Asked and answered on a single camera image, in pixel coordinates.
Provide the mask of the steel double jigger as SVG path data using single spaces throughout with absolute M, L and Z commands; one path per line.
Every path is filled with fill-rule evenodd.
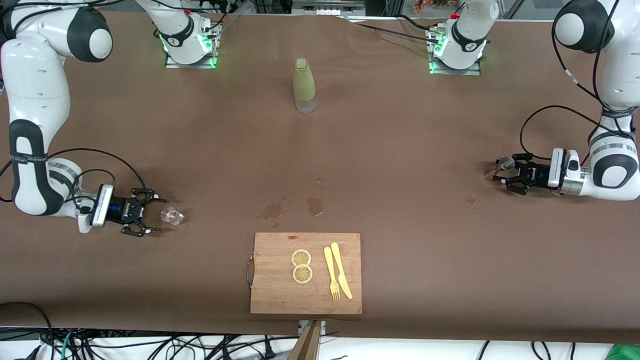
M 495 182 L 498 177 L 500 182 L 500 173 L 509 173 L 515 170 L 515 160 L 510 156 L 503 156 L 494 162 L 494 166 L 483 172 L 483 178 L 488 182 Z

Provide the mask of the clear glass beaker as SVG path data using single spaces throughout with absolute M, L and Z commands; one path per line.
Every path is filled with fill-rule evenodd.
M 163 223 L 179 225 L 185 221 L 185 215 L 173 206 L 167 206 L 160 212 L 160 219 Z

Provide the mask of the brown table cover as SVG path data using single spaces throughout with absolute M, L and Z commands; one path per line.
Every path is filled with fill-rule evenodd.
M 145 13 L 106 11 L 103 63 L 69 59 L 52 152 L 122 157 L 185 222 L 142 238 L 0 203 L 0 303 L 59 328 L 293 334 L 250 314 L 263 231 L 361 235 L 362 313 L 343 337 L 640 342 L 640 200 L 533 189 L 483 173 L 523 121 L 599 104 L 558 64 L 551 22 L 491 28 L 480 76 L 429 73 L 415 39 L 338 17 L 246 14 L 215 69 L 168 69 Z M 297 110 L 297 59 L 315 109 Z

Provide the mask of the wooden cutting board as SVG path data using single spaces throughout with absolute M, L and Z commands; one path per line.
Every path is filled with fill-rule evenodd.
M 338 282 L 339 269 L 333 256 L 334 275 L 340 299 L 330 293 L 330 276 L 323 253 L 338 243 L 343 270 L 352 292 L 349 299 Z M 291 255 L 298 249 L 311 254 L 313 276 L 306 284 L 294 281 Z M 361 235 L 335 232 L 257 232 L 247 270 L 250 312 L 261 315 L 359 316 L 362 313 Z

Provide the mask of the yellow plastic fork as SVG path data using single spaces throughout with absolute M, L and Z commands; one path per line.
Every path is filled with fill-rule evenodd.
M 329 278 L 330 278 L 330 285 L 329 285 L 330 294 L 333 301 L 339 301 L 340 291 L 339 291 L 339 284 L 338 284 L 338 281 L 336 280 L 336 275 L 335 275 L 332 249 L 329 247 L 325 247 L 323 249 L 323 253 L 324 253 L 324 258 L 326 260 L 327 271 L 329 273 Z

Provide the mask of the green sleeved glass bottle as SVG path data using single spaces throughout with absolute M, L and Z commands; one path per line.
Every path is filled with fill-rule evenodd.
M 293 88 L 296 109 L 302 114 L 313 112 L 316 87 L 309 60 L 304 57 L 295 60 Z

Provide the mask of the yellow plastic knife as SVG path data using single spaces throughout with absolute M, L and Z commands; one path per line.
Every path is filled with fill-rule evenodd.
M 352 299 L 354 298 L 351 292 L 351 289 L 349 287 L 348 281 L 346 279 L 346 275 L 345 275 L 345 269 L 343 267 L 343 262 L 342 262 L 342 256 L 341 256 L 341 252 L 339 249 L 339 244 L 336 242 L 333 242 L 330 244 L 330 248 L 331 251 L 333 253 L 334 256 L 334 260 L 336 262 L 336 265 L 338 267 L 338 283 L 340 285 L 340 288 L 342 289 L 343 293 L 345 294 L 345 296 L 348 299 Z

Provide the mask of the green cloth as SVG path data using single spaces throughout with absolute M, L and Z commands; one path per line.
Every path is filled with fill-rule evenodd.
M 640 344 L 615 344 L 605 360 L 640 360 Z

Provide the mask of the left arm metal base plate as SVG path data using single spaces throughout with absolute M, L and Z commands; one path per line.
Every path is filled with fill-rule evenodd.
M 470 41 L 457 36 L 444 23 L 425 30 L 429 52 L 429 72 L 432 75 L 478 76 L 482 73 L 480 57 L 487 39 Z

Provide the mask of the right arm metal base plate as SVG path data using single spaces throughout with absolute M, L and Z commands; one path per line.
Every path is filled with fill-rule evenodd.
M 198 35 L 197 38 L 192 36 L 187 42 L 186 50 L 189 51 L 188 55 L 185 55 L 185 59 L 191 60 L 196 55 L 201 57 L 192 63 L 179 63 L 170 55 L 170 51 L 167 49 L 166 43 L 163 43 L 163 50 L 166 53 L 165 68 L 172 69 L 215 69 L 218 63 L 218 50 L 221 40 L 222 25 L 218 23 L 215 26 L 211 25 L 209 19 L 203 19 L 202 23 L 205 25 L 204 32 Z

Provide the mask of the wooden post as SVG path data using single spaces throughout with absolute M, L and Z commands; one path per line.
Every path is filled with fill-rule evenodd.
M 287 360 L 317 360 L 321 340 L 321 326 L 317 321 L 318 319 L 310 321 L 295 342 Z

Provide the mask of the grey network switch box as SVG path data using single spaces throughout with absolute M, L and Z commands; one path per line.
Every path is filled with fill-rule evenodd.
M 365 0 L 292 0 L 292 15 L 366 16 Z

